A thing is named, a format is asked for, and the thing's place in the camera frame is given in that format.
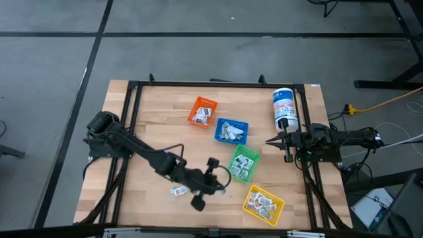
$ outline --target metal bracket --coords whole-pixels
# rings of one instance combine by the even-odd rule
[[[209,229],[209,237],[219,237],[219,229],[217,228]]]
[[[138,81],[129,81],[129,82],[128,82],[128,87],[127,87],[127,90],[132,90],[132,89],[134,89],[136,86],[138,86]]]
[[[148,82],[149,82],[150,85],[152,85],[153,84],[153,81],[154,81],[154,76],[153,76],[152,73],[150,73],[150,75],[148,77]]]
[[[262,85],[266,85],[266,80],[264,78],[264,75],[260,75],[260,77],[258,78],[258,82],[261,83]]]
[[[293,88],[297,90],[299,93],[305,93],[305,88],[303,83],[294,83]]]
[[[302,232],[302,231],[288,231],[287,237],[293,238],[325,238],[324,233]]]

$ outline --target wooden table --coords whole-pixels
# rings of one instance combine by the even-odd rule
[[[121,115],[127,81],[112,80],[103,110]],[[284,152],[264,142],[276,135],[272,108],[273,89],[242,89],[215,87],[143,86],[135,133],[155,149],[176,143],[185,145],[187,167],[206,169],[209,157],[227,165],[236,145],[214,139],[218,118],[249,123],[246,146],[261,154],[250,184],[233,179],[225,195],[205,196],[203,212],[190,205],[191,194],[175,197],[171,188],[179,186],[160,177],[145,159],[130,159],[118,225],[163,227],[220,227],[232,229],[310,229],[305,185],[302,172],[293,163],[284,163]],[[319,85],[305,85],[309,115],[312,122],[328,124],[322,91]],[[208,129],[193,126],[188,114],[197,98],[203,96],[219,103]],[[300,118],[301,99],[297,95]],[[128,115],[132,114],[132,105]],[[342,221],[352,226],[340,173],[331,163],[319,163],[325,197]],[[102,158],[87,170],[75,221],[82,220],[104,193],[110,159]],[[226,183],[223,170],[215,170]],[[279,196],[286,204],[279,223],[272,227],[248,214],[242,204],[252,184]],[[316,199],[317,221],[321,213]],[[109,203],[107,221],[111,220],[114,198]]]

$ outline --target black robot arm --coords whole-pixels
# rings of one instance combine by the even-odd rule
[[[187,169],[186,160],[182,158],[184,146],[178,144],[166,149],[156,150],[147,145],[135,135],[128,132],[119,123],[119,117],[111,112],[99,112],[87,126],[87,138],[84,140],[90,147],[90,156],[93,157],[122,157],[129,159],[133,153],[137,153],[142,158],[149,161],[155,172],[169,181],[177,182],[186,186],[196,195],[191,201],[191,205],[198,211],[202,211],[206,203],[203,195],[212,195],[216,191],[225,190],[231,182],[231,174],[227,168],[219,165],[217,159],[209,158],[208,169],[203,173],[200,169]],[[176,155],[167,151],[174,147],[181,147],[181,155]],[[229,181],[222,185],[217,181],[217,176],[213,174],[216,168],[225,169],[229,175]],[[119,185],[123,174],[120,171],[112,183],[109,191],[82,223],[92,222],[101,210],[102,206],[110,198],[113,190]]]
[[[290,147],[296,147],[297,159],[311,162],[341,162],[339,148],[346,145],[359,145],[366,149],[376,150],[384,144],[379,133],[374,128],[363,128],[339,132],[325,125],[312,123],[308,132],[287,133],[288,122],[281,120],[284,132],[266,141],[266,144],[273,145],[286,151],[285,162],[293,162],[289,154]]]

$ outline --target yellow cable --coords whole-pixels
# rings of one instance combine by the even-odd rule
[[[422,90],[422,89],[423,89],[423,87],[418,88],[418,89],[413,90],[413,91],[411,91],[411,92],[409,92],[409,93],[406,93],[406,94],[404,94],[404,95],[402,95],[402,96],[396,97],[396,98],[391,99],[391,100],[388,100],[388,101],[386,101],[386,102],[382,102],[381,104],[378,104],[378,105],[376,105],[376,106],[372,106],[372,107],[370,107],[370,108],[366,108],[366,109],[357,109],[357,108],[353,108],[353,107],[352,107],[352,105],[351,105],[351,104],[349,104],[349,105],[348,105],[348,108],[349,108],[349,113],[350,113],[350,115],[354,115],[354,113],[355,113],[355,112],[368,112],[368,111],[370,111],[370,110],[373,110],[373,109],[375,109],[375,108],[378,108],[378,107],[380,107],[380,106],[383,106],[383,105],[385,105],[385,104],[387,104],[387,103],[393,102],[393,101],[398,100],[398,99],[401,99],[401,98],[403,98],[403,97],[407,97],[407,96],[409,96],[409,95],[411,95],[411,94],[413,94],[413,93],[415,93],[415,92],[417,92],[417,91],[420,91],[420,90]]]

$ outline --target concrete floor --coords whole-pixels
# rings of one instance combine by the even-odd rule
[[[412,11],[398,1],[414,33]],[[0,0],[0,31],[91,31],[106,1]],[[388,4],[340,3],[329,18],[306,1],[115,0],[107,32],[400,32]],[[30,226],[58,148],[94,38],[0,38],[0,143],[26,151],[25,159],[0,160],[0,229]],[[388,81],[417,62],[407,41],[295,38],[103,38],[77,119],[47,226],[69,225],[82,185],[88,147],[87,122],[101,109],[110,79],[207,81],[214,77],[255,82],[319,83],[328,112],[345,103],[366,108],[405,93],[355,89],[354,80]],[[413,81],[423,81],[423,75]],[[392,122],[411,136],[421,134],[422,115],[406,101],[420,93],[346,119],[350,130]],[[341,121],[335,122],[340,127]],[[406,139],[400,129],[381,126],[386,143]],[[421,145],[416,148],[423,151]],[[347,155],[360,148],[346,148]],[[352,164],[361,155],[345,160]],[[378,151],[368,161],[375,176],[423,166],[411,145]]]

